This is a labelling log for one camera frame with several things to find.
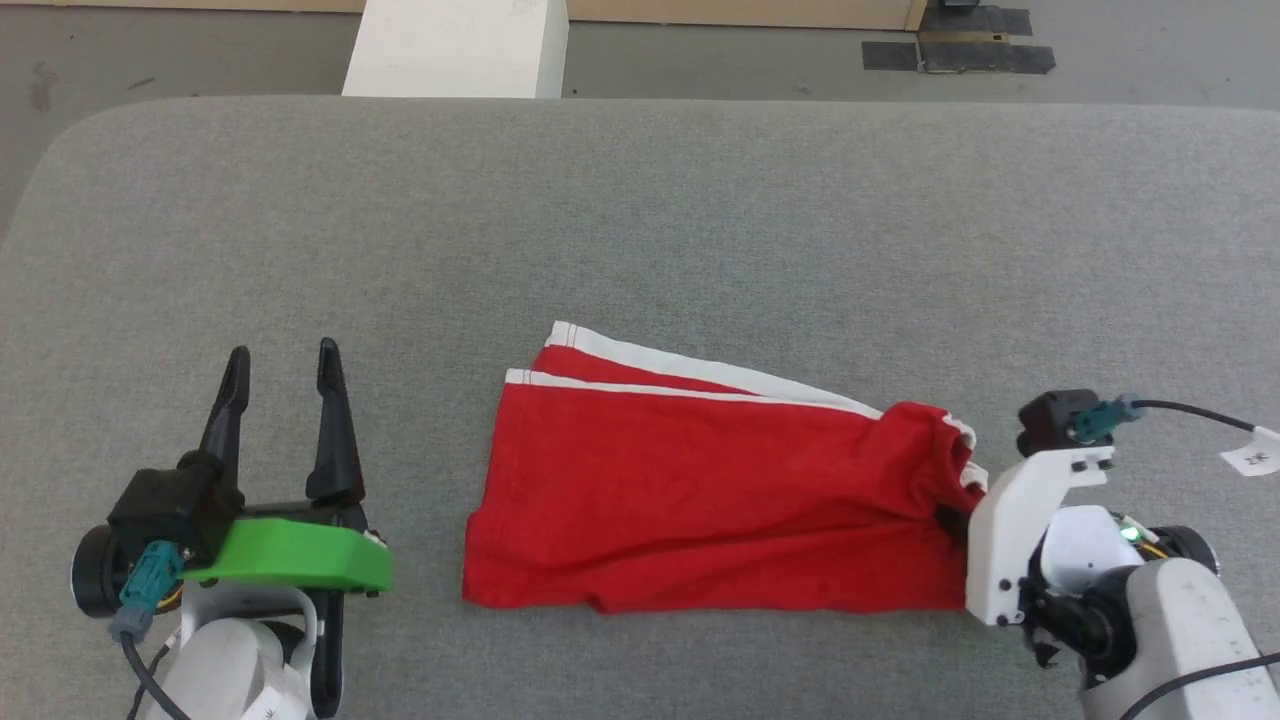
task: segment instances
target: gray table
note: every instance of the gray table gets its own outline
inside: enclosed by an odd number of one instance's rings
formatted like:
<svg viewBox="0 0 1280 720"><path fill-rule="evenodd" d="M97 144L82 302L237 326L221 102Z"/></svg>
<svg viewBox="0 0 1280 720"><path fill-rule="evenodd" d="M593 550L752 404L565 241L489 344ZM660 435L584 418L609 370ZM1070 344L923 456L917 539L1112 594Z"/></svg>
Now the gray table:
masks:
<svg viewBox="0 0 1280 720"><path fill-rule="evenodd" d="M463 605L502 372L568 319L946 406L992 470L1055 387L1280 423L1276 137L1272 113L1044 105L259 97L90 119L0 249L3 714L123 714L119 648L67 596L81 533L193 446L237 343L242 488L301 497L332 334L397 552L396 592L349 605L346 717L1073 717L1070 664L1041 671L961 614ZM1201 529L1275 650L1280 486L1216 457L1242 441L1155 416L1092 497Z"/></svg>

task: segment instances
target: garment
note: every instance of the garment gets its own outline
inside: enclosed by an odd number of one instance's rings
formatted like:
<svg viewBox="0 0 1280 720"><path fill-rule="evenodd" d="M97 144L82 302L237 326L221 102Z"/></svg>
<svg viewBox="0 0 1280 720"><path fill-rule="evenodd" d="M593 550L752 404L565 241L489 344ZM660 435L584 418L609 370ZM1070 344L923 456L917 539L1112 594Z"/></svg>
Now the garment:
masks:
<svg viewBox="0 0 1280 720"><path fill-rule="evenodd" d="M986 474L945 410L884 414L556 323L508 370L463 597L489 607L963 610Z"/></svg>

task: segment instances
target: gray floor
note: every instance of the gray floor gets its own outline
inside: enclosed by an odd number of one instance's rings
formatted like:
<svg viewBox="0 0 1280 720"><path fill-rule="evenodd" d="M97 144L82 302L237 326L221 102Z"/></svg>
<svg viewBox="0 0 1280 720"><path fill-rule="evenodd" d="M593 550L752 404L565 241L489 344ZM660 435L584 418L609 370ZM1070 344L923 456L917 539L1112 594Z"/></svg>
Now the gray floor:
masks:
<svg viewBox="0 0 1280 720"><path fill-rule="evenodd" d="M861 69L896 33L575 24L577 97L973 100L1280 109L1275 0L1010 0L1047 77ZM45 147L99 110L156 97L337 94L353 15L0 6L0 229Z"/></svg>

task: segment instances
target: black cable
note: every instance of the black cable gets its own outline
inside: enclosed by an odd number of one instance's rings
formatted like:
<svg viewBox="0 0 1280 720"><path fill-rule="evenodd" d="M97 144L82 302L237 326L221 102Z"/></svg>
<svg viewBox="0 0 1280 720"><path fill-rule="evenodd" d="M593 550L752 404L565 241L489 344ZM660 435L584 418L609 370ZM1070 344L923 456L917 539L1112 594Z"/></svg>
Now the black cable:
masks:
<svg viewBox="0 0 1280 720"><path fill-rule="evenodd" d="M1169 402L1167 400L1134 400L1133 407L1160 407L1164 410L1178 410L1179 413L1188 413L1190 415L1199 415L1201 418L1222 423L1224 425L1231 425L1233 428L1240 428L1247 433L1252 433L1254 425L1253 423L1245 423L1230 415L1224 415L1221 413L1215 413L1212 410L1204 410L1203 407L1197 407L1194 405L1187 405L1185 402Z"/></svg>
<svg viewBox="0 0 1280 720"><path fill-rule="evenodd" d="M160 667L160 660L165 655L169 655L169 643L160 646L160 651L156 652L156 656L151 659L151 665L147 665L147 673L152 678L155 676L156 670ZM140 684L137 692L133 693L133 705L129 706L129 714L124 716L124 720L137 720L138 710L142 708L142 698L146 696L147 696L147 689Z"/></svg>
<svg viewBox="0 0 1280 720"><path fill-rule="evenodd" d="M156 705L161 710L169 714L173 720L191 720L178 703L173 701L164 689L160 688L160 683L156 682L155 675L148 671L146 662L142 662L142 657L138 656L138 646L133 643L133 635L124 633L120 635L120 647L124 648L124 659L129 661L129 667L133 667L133 674L138 676L138 682L142 683L142 688L151 693L151 697L156 701Z"/></svg>
<svg viewBox="0 0 1280 720"><path fill-rule="evenodd" d="M1226 665L1217 665L1216 667L1206 667L1203 670L1188 673L1181 678L1174 678L1167 683L1156 685L1156 689L1138 698L1138 702L1133 703L1133 707L1126 710L1125 714L1120 716L1120 720L1134 720L1138 717L1138 714L1147 710L1151 703L1197 680L1216 678L1219 675L1226 675L1228 673L1239 673L1240 670L1253 670L1254 667L1263 667L1276 662L1280 662L1280 652L1272 652L1271 655L1263 655L1249 660L1240 660L1238 662L1228 662Z"/></svg>

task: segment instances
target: white block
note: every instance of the white block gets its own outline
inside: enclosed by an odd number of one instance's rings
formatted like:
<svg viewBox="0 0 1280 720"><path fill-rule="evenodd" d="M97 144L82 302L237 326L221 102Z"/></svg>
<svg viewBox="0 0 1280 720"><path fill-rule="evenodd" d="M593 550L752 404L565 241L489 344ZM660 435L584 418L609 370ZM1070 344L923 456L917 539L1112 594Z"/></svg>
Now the white block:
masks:
<svg viewBox="0 0 1280 720"><path fill-rule="evenodd" d="M343 95L559 97L564 0L367 0Z"/></svg>

